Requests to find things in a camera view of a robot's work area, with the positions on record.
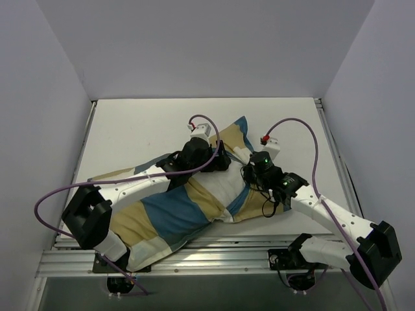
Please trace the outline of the white pillow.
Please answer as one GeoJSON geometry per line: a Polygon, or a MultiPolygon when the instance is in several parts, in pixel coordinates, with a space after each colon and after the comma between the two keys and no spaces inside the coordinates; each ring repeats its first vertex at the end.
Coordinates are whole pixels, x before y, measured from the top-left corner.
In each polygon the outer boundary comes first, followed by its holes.
{"type": "Polygon", "coordinates": [[[197,173],[185,185],[189,199],[202,211],[208,221],[240,222],[261,214],[262,196],[246,185],[241,169],[252,153],[249,148],[235,147],[224,172],[197,173]]]}

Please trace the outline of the checked blue beige pillowcase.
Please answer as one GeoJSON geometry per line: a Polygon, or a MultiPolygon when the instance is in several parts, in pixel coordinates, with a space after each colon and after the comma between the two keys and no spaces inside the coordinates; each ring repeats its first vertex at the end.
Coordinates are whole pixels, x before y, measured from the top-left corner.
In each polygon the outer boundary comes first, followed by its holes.
{"type": "MultiPolygon", "coordinates": [[[[220,131],[220,138],[226,151],[230,153],[231,161],[236,159],[231,155],[235,147],[247,147],[253,150],[246,136],[247,133],[248,123],[245,117],[240,117],[220,131]]],[[[184,247],[188,241],[198,236],[213,222],[222,222],[208,221],[201,209],[187,196],[185,185],[143,198],[120,209],[112,216],[110,229],[127,246],[128,251],[123,256],[126,257],[124,268],[127,271],[141,270],[168,257],[184,247]]],[[[281,214],[289,209],[283,204],[274,207],[272,202],[262,196],[261,214],[257,217],[281,214]]]]}

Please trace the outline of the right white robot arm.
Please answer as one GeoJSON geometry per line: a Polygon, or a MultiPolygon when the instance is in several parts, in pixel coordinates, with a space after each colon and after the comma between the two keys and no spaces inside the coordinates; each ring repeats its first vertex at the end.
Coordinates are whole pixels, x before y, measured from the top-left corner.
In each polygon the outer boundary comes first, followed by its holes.
{"type": "Polygon", "coordinates": [[[318,194],[295,173],[283,172],[266,151],[254,152],[243,169],[244,179],[265,191],[273,203],[282,203],[314,220],[334,234],[330,241],[302,233],[288,247],[291,266],[323,264],[349,271],[362,285],[383,285],[402,260],[396,231],[386,221],[375,223],[357,216],[318,194]]]}

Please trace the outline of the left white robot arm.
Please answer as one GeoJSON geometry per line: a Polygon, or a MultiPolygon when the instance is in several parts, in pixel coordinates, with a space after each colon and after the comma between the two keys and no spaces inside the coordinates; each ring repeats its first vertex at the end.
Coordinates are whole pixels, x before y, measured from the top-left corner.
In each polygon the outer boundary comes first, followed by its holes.
{"type": "Polygon", "coordinates": [[[194,137],[182,150],[173,152],[130,178],[87,182],[79,186],[65,208],[62,220],[81,249],[105,255],[115,271],[131,263],[126,244],[110,229],[112,213],[143,198],[185,185],[197,172],[228,169],[231,159],[224,143],[212,147],[194,137]]]}

